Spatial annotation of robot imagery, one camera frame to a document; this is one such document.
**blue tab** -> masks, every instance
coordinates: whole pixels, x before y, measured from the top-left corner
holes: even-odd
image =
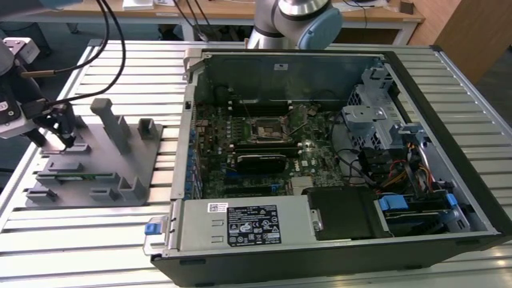
[[[447,194],[447,200],[449,200],[449,203],[453,207],[455,207],[459,204],[454,194]]]
[[[386,199],[379,199],[379,205],[383,211],[390,210],[390,205],[387,204]]]
[[[409,209],[406,198],[402,195],[386,195],[379,199],[382,210]]]
[[[146,235],[159,235],[159,234],[162,234],[161,229],[162,229],[161,223],[147,223],[146,228],[145,228],[145,234]]]

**silver metal panel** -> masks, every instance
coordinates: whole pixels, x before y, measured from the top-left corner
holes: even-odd
[[[174,155],[181,123],[186,83],[183,51],[206,47],[202,43],[131,41],[123,81],[106,94],[115,112],[127,113],[127,121],[155,118],[167,125],[159,149],[149,206],[125,208],[51,209],[26,208],[23,188],[34,181],[33,171],[46,161],[31,146],[7,190],[0,195],[0,281],[13,287],[177,287],[153,267],[142,250],[143,224],[170,211]],[[211,47],[242,48],[241,43],[214,43]],[[62,97],[95,92],[106,86],[102,77],[118,72],[121,45],[113,41],[90,67],[73,74]],[[394,50],[410,73],[421,82],[427,99],[457,136],[509,215],[512,215],[512,141],[478,92],[469,88],[461,73],[449,67],[429,47],[333,45],[330,49]],[[89,48],[82,61],[91,55]],[[90,123],[99,120],[89,110],[93,99],[77,102],[78,114]],[[512,249],[509,245],[466,253],[427,269],[387,271],[245,284],[234,287],[510,287]]]

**power supply label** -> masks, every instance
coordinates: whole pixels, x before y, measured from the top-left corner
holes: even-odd
[[[230,207],[227,234],[233,247],[281,244],[278,206]]]

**gray holder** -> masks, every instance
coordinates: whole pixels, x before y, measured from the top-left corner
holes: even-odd
[[[75,146],[50,154],[27,190],[27,207],[141,206],[150,196],[163,125],[150,118],[127,124],[113,114],[109,98],[97,98],[91,111],[102,124],[78,116]]]

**motherboard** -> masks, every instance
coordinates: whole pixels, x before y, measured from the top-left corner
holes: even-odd
[[[317,103],[199,103],[202,198],[298,195],[343,185],[330,141],[337,114]]]

